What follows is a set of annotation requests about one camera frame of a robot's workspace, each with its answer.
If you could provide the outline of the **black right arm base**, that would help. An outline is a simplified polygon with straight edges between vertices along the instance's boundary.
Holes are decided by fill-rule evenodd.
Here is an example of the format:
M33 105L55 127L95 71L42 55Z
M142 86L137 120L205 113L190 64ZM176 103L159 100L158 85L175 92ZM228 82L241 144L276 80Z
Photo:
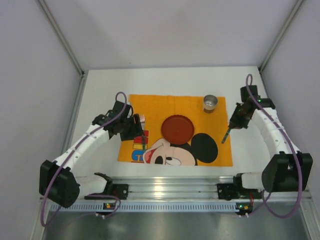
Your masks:
M257 189L247 189L242 186L242 173L238 173L232 178L232 183L218 183L217 193L220 200L237 199L261 199L261 192Z

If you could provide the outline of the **red round plate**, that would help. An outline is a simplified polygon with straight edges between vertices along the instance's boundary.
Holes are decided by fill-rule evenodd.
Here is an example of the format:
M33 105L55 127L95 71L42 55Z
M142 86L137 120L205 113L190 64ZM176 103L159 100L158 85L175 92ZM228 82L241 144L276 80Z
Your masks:
M170 144L185 144L192 139L194 133L192 121L184 115L171 115L161 125L161 134Z

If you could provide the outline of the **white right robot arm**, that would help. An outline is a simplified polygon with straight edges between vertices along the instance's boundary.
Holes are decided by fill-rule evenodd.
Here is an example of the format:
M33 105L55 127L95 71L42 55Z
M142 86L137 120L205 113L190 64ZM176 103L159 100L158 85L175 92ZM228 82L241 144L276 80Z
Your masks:
M241 87L240 97L241 102L236 103L228 130L246 129L249 122L253 122L270 155L262 172L237 174L242 187L268 193L304 191L313 165L312 156L301 152L291 142L278 119L273 101L260 97L256 85Z

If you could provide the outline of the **orange cartoon mouse towel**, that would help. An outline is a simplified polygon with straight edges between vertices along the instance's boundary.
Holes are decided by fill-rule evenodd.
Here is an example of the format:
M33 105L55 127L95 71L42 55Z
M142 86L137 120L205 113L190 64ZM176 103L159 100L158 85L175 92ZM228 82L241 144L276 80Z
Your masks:
M121 143L118 161L169 166L231 167L231 142L222 144L228 128L226 99L218 97L211 113L203 111L201 96L138 95L129 101L137 114L145 116L146 150L142 137ZM161 133L164 120L172 115L183 115L194 125L194 135L185 144L172 144Z

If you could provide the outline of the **metal cup brown base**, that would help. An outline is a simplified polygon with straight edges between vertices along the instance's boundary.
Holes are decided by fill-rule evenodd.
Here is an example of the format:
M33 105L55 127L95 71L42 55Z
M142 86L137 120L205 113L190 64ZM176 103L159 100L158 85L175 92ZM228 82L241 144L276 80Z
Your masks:
M205 95L203 98L203 111L205 113L212 113L218 105L218 98L215 95Z

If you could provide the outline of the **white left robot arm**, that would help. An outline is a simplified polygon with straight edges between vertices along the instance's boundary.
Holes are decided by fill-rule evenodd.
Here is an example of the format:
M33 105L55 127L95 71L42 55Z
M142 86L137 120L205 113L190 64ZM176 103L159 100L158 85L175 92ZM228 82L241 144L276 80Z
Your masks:
M54 161L40 166L39 193L63 208L69 208L80 197L112 192L112 179L96 172L91 177L76 177L77 167L87 163L91 155L113 136L131 141L144 134L145 116L133 107L116 101L111 110L94 118L82 137Z

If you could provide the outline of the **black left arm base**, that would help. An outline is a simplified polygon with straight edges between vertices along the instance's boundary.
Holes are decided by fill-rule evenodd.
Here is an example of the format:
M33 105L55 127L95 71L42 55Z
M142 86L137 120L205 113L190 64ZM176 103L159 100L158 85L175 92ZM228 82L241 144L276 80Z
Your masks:
M92 193L84 197L85 200L112 199L116 197L120 200L126 200L129 194L128 184L108 183L101 193Z

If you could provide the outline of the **fork with teal handle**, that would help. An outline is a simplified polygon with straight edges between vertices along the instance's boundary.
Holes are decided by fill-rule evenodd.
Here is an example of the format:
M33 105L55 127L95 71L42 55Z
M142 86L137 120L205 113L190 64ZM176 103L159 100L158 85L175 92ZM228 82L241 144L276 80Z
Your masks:
M145 124L146 124L146 118L144 114L139 115L139 120L142 128L142 150L143 152L146 151L146 136L145 136Z

